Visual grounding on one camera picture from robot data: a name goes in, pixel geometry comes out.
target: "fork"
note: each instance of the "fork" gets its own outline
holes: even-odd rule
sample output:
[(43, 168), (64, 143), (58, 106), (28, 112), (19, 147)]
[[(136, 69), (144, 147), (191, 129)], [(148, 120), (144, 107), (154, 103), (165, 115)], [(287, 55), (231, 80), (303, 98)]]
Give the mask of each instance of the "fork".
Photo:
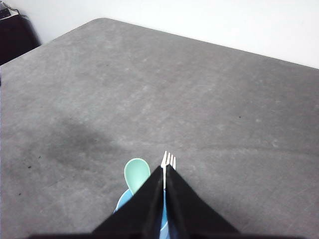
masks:
[(163, 169), (163, 185), (164, 185), (164, 190), (166, 189), (166, 166), (171, 165), (173, 169), (176, 170), (176, 157), (171, 154), (170, 152), (167, 153), (165, 151), (163, 160), (161, 161), (161, 168)]

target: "black furniture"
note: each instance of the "black furniture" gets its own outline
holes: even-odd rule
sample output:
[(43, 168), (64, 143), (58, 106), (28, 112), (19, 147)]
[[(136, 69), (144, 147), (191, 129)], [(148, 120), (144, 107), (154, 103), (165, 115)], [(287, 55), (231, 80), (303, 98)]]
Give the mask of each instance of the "black furniture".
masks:
[[(8, 13), (2, 10), (3, 16)], [(30, 23), (20, 14), (0, 20), (0, 65), (38, 47)]]

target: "gray table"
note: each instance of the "gray table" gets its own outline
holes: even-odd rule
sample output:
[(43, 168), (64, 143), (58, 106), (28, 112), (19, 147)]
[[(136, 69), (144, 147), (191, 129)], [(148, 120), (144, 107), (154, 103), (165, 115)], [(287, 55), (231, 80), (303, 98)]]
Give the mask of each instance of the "gray table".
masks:
[(319, 70), (110, 19), (2, 66), (2, 238), (89, 232), (164, 150), (245, 233), (319, 235)]

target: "mint green spoon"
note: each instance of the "mint green spoon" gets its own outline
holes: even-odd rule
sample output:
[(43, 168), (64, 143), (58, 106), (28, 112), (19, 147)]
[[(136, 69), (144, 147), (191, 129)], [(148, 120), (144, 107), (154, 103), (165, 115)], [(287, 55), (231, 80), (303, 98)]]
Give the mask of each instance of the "mint green spoon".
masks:
[(145, 160), (133, 158), (124, 168), (124, 177), (131, 193), (134, 195), (151, 175), (150, 167)]

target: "dark stain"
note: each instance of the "dark stain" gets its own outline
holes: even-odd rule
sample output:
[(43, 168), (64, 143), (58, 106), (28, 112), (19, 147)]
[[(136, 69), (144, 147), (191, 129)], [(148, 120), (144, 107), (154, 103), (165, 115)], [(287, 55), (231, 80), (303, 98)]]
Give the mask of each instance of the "dark stain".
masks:
[(69, 118), (54, 125), (48, 139), (51, 146), (44, 152), (46, 159), (77, 170), (105, 170), (101, 164), (118, 160), (118, 155), (125, 153), (103, 131), (93, 131)]

